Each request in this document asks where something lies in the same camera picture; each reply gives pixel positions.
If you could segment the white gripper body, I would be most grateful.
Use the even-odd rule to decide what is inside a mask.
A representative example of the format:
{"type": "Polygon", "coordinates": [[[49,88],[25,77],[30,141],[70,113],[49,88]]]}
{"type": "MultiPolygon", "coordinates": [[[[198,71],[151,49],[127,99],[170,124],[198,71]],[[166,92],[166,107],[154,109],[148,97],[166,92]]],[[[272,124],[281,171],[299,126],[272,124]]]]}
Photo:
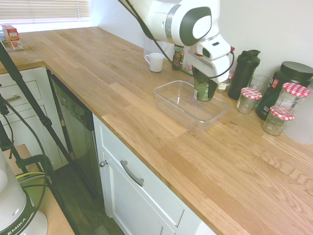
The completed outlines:
{"type": "Polygon", "coordinates": [[[230,59],[227,55],[214,60],[193,55],[193,66],[207,77],[213,77],[216,83],[221,83],[228,79],[230,59]]]}

